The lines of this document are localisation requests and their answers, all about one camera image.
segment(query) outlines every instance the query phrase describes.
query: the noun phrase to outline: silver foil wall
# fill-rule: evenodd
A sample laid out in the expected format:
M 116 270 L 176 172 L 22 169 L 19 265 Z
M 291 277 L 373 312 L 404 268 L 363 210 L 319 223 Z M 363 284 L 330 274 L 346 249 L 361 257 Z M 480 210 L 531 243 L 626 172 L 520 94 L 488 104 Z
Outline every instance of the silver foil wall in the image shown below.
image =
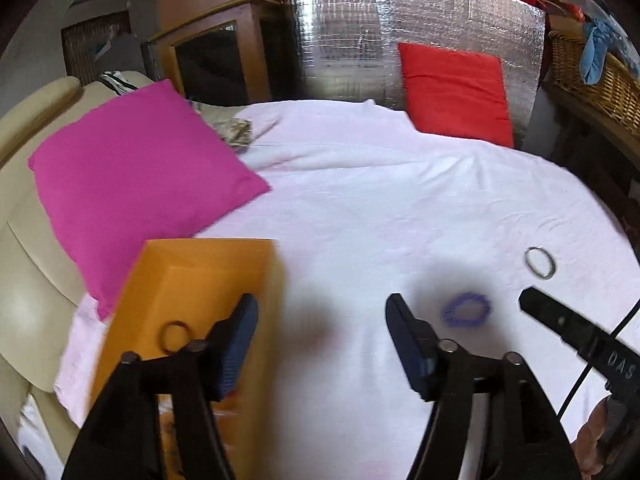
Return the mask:
M 544 15 L 518 0 L 289 0 L 307 96 L 404 108 L 398 43 L 484 52 L 502 60 L 511 122 L 533 108 Z

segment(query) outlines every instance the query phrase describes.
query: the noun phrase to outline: wooden shelf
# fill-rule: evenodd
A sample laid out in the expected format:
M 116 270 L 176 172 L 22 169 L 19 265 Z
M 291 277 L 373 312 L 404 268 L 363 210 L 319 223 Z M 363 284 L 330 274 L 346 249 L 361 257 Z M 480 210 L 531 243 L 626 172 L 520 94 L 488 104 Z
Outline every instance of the wooden shelf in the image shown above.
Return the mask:
M 591 126 L 611 142 L 620 153 L 626 156 L 626 158 L 640 170 L 640 140 L 631 135 L 626 128 L 615 123 L 597 111 L 596 108 L 573 97 L 551 82 L 542 83 L 542 88 L 555 104 L 565 108 L 584 123 Z

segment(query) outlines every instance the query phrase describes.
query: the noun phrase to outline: screw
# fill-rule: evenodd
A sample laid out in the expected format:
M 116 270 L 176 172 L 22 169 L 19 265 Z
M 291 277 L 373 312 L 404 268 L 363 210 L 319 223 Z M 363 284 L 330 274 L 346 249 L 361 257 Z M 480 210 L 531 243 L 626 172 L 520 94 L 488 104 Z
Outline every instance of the screw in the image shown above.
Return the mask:
M 130 365 L 136 361 L 140 361 L 140 356 L 132 351 L 124 352 L 124 354 L 120 356 L 120 362 L 124 365 Z
M 208 345 L 209 343 L 207 343 L 204 339 L 194 339 L 193 341 L 189 341 L 185 348 L 189 352 L 196 353 L 202 352 Z
M 513 365 L 521 365 L 524 362 L 522 356 L 517 352 L 507 352 L 504 358 Z
M 458 349 L 458 343 L 451 339 L 441 339 L 438 343 L 438 347 L 440 348 L 440 350 L 452 353 Z

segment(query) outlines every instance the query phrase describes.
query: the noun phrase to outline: black cable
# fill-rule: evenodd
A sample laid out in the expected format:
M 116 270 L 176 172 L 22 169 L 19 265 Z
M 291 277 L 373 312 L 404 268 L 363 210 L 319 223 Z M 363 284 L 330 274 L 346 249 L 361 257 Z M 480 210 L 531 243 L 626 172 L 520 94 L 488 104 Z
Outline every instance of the black cable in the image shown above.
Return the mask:
M 638 313 L 638 310 L 640 310 L 640 300 L 638 300 L 636 302 L 634 307 L 629 311 L 629 313 L 624 317 L 624 319 L 622 321 L 620 321 L 618 326 L 615 327 L 615 329 L 613 329 L 613 332 L 611 332 L 611 336 L 612 337 L 618 337 L 618 334 L 620 332 L 622 332 L 622 329 L 625 326 L 627 326 L 629 321 L 631 321 L 634 318 L 634 316 Z M 580 386 L 584 382 L 584 379 L 589 374 L 589 371 L 591 370 L 591 368 L 592 368 L 591 365 L 586 365 L 584 367 L 584 370 L 580 374 L 580 377 L 578 377 L 578 380 L 575 381 L 574 387 L 571 388 L 571 390 L 569 391 L 569 394 L 566 396 L 566 399 L 562 403 L 562 407 L 560 408 L 560 411 L 558 412 L 558 418 L 562 418 L 562 416 L 564 415 L 564 412 L 566 411 L 567 407 L 569 406 L 569 403 L 572 400 L 574 400 L 574 396 L 575 396 L 576 392 L 578 391 L 578 388 L 580 388 Z

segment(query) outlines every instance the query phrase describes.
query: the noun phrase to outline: wicker basket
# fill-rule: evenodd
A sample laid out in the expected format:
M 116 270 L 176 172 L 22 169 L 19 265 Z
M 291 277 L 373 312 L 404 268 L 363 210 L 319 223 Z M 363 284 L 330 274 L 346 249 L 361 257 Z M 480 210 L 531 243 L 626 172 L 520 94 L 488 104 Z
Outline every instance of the wicker basket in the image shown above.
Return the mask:
M 585 39 L 558 30 L 552 30 L 549 38 L 554 51 L 556 85 L 640 137 L 640 86 L 625 65 L 607 54 L 600 81 L 585 85 L 578 68 Z

